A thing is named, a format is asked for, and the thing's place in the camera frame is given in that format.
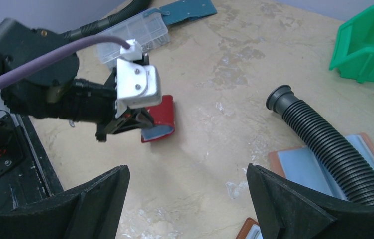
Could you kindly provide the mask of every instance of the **green plastic container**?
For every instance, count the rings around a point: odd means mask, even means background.
[[[374,5],[339,27],[329,70],[343,78],[374,82]]]

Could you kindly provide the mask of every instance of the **brown object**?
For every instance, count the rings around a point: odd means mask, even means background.
[[[364,143],[366,143],[370,152],[372,152],[372,154],[374,156],[374,144],[370,140],[369,136],[366,133],[359,133],[358,135],[361,136]],[[285,178],[285,173],[282,169],[281,162],[280,162],[279,157],[278,157],[278,152],[289,151],[289,150],[292,150],[292,149],[297,149],[297,148],[302,148],[302,147],[305,147],[305,146],[301,146],[301,147],[299,146],[299,147],[294,147],[294,148],[290,148],[290,149],[286,149],[286,150],[270,152],[268,154],[268,158],[269,158],[269,165],[270,165],[271,171],[276,173],[277,175]]]
[[[235,239],[245,239],[254,224],[259,225],[256,220],[247,218]]]

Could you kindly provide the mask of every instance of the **black hose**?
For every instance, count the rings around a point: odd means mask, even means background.
[[[374,171],[359,152],[291,87],[276,88],[266,107],[282,119],[313,151],[344,191],[348,200],[374,206]]]
[[[114,25],[125,21],[132,16],[146,10],[152,0],[133,0],[128,6],[123,10],[99,21],[91,22],[84,25],[78,29],[67,31],[61,35],[68,39],[70,42],[79,40],[83,37],[92,36],[104,31]]]

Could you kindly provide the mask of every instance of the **table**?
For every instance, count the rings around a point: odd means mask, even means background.
[[[342,134],[366,132],[374,142],[374,83],[328,71],[340,21],[270,0],[213,3],[217,15],[170,27],[171,42],[150,53],[163,93],[174,96],[170,138],[141,144],[136,130],[99,143],[93,124],[33,121],[65,189],[128,165],[117,238],[235,238],[256,217],[248,164],[268,167],[269,152],[303,145],[265,107],[279,85]],[[78,53],[79,77],[103,83],[109,70],[95,49]]]

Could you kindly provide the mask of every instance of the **transparent container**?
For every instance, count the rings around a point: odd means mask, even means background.
[[[135,39],[142,45],[143,52],[149,52],[170,42],[168,29],[156,8],[141,12],[99,34],[118,36],[124,40]],[[103,64],[113,68],[116,66],[117,57],[120,56],[120,46],[113,43],[98,44],[97,53]]]

